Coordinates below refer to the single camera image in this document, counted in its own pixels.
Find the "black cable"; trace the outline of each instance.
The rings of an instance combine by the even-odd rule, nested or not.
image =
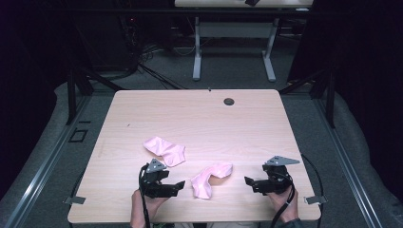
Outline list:
[[[295,195],[295,193],[296,193],[296,187],[294,186],[294,184],[292,183],[291,180],[288,180],[288,181],[291,182],[291,191],[290,191],[290,194],[288,195],[287,201],[285,201],[285,203],[280,207],[280,209],[276,212],[276,215],[273,217],[272,224],[271,224],[271,226],[270,226],[271,228],[274,228],[274,227],[275,227],[275,225],[276,225],[276,223],[277,223],[279,217],[280,217],[281,214],[285,211],[285,209],[287,209],[287,207],[290,205],[290,203],[291,203],[291,201],[293,200],[294,195]]]
[[[142,202],[143,202],[143,213],[144,213],[145,227],[150,228],[150,218],[149,218],[149,215],[148,215],[147,205],[145,204],[144,192],[143,192],[143,188],[142,188],[142,173],[143,173],[143,171],[146,170],[147,167],[148,167],[148,164],[143,166],[142,169],[140,170],[140,173],[139,173],[139,190],[140,190],[140,195],[142,196]]]
[[[317,180],[319,181],[319,186],[320,186],[320,195],[324,196],[324,191],[323,191],[323,184],[322,184],[322,179],[320,178],[319,172],[317,172],[317,168],[314,166],[311,161],[308,160],[308,158],[301,153],[301,156],[303,159],[305,159],[314,169],[315,173],[317,174]],[[323,214],[323,203],[319,205],[319,210],[320,210],[320,218],[317,220],[317,228],[320,227],[320,223],[322,222],[322,214]]]
[[[74,183],[73,189],[71,190],[71,193],[70,193],[70,197],[71,197],[71,198],[73,198],[73,197],[75,196],[75,194],[76,194],[76,192],[77,192],[78,184],[80,183],[81,179],[83,178],[83,175],[84,175],[84,172],[85,172],[85,171],[86,171],[86,170],[84,170],[83,172],[81,172],[81,174],[80,174],[80,176],[78,177],[77,181]],[[68,225],[69,225],[70,228],[73,227],[73,224],[71,224],[71,222],[69,222]]]
[[[176,89],[187,89],[186,87],[176,83],[175,81],[173,81],[172,79],[162,75],[161,73],[158,73],[150,68],[148,68],[147,66],[144,66],[143,64],[139,63],[139,67],[141,67],[145,72],[147,72],[149,75],[151,75],[152,77],[156,78],[157,80],[159,80],[162,83],[166,83]]]

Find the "pink towel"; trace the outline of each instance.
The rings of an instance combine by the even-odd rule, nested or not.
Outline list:
[[[231,173],[232,163],[229,162],[222,162],[205,168],[198,176],[191,180],[195,197],[210,199],[212,194],[211,185],[208,182],[210,176],[213,175],[221,179],[229,176]]]
[[[183,145],[168,142],[160,137],[153,137],[146,140],[144,147],[158,156],[163,156],[163,161],[169,167],[173,167],[185,161]]]

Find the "wooden table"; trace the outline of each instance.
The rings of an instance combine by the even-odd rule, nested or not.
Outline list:
[[[233,105],[223,101],[231,98]],[[267,180],[261,166],[279,155],[301,161],[288,165],[299,191],[301,219],[320,216],[283,104],[275,90],[131,90],[116,93],[77,192],[84,204],[73,204],[72,223],[129,222],[131,194],[139,171],[156,158],[143,142],[159,136],[184,145],[184,163],[169,168],[164,184],[186,181],[154,221],[262,221],[274,210],[262,194],[253,193],[244,176]],[[205,167],[232,162],[233,173],[210,178],[211,199],[196,199],[190,179]]]

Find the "gray floor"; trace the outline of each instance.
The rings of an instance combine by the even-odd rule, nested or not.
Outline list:
[[[291,66],[298,42],[279,37],[272,53],[272,63],[278,80],[269,83],[261,57],[264,40],[258,39],[213,39],[203,46],[201,80],[192,80],[193,53],[179,55],[175,52],[156,51],[153,58],[144,64],[186,88],[267,88],[280,90],[287,86],[286,77]],[[113,81],[128,89],[165,89],[156,79],[141,71],[130,77]],[[66,127],[67,87],[56,89],[58,103],[48,127],[32,151],[23,171],[0,202],[0,226],[18,224],[20,227],[68,227],[68,205],[63,200],[73,190],[74,184],[86,168],[86,163],[101,130],[113,92],[97,82],[92,82],[96,91],[90,98],[79,96],[83,108],[72,126]],[[290,124],[300,151],[316,166],[329,200],[324,205],[321,227],[403,227],[403,209],[383,186],[381,179],[370,166],[369,151],[365,138],[348,106],[336,96],[336,130],[329,129],[322,120],[323,102],[311,100],[307,95],[309,85],[293,94],[282,95]],[[87,131],[83,142],[68,142],[72,129]],[[351,170],[359,177],[360,186],[350,181],[351,173],[343,168],[345,161],[340,157],[340,146],[335,134],[342,142]],[[19,222],[10,219],[21,216],[21,198],[29,189],[38,170],[41,170],[54,150],[60,157],[40,194],[32,199]],[[309,163],[305,163],[316,194],[319,194],[317,175]],[[360,200],[368,199],[373,208],[363,208]],[[375,217],[368,219],[365,211],[374,211]],[[316,221],[305,222],[306,227],[316,227]],[[74,224],[74,227],[127,227],[127,224]]]

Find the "human hand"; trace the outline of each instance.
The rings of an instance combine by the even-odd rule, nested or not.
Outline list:
[[[169,198],[150,198],[148,196],[144,196],[145,206],[147,207],[148,216],[150,219],[153,219],[157,214],[158,208],[167,201]],[[133,228],[144,228],[145,227],[145,219],[144,219],[144,209],[143,209],[143,201],[140,190],[137,189],[134,191],[131,196],[131,219],[130,226]]]
[[[266,195],[269,197],[270,201],[272,201],[273,206],[276,212],[284,205],[284,203],[288,200],[288,196],[290,195],[292,186],[288,187],[288,189],[281,193],[267,193]],[[290,204],[285,208],[285,210],[281,213],[279,219],[282,222],[287,222],[290,220],[298,219],[298,206],[297,206],[297,199],[298,199],[298,191],[295,190],[295,194],[293,199],[291,200]]]

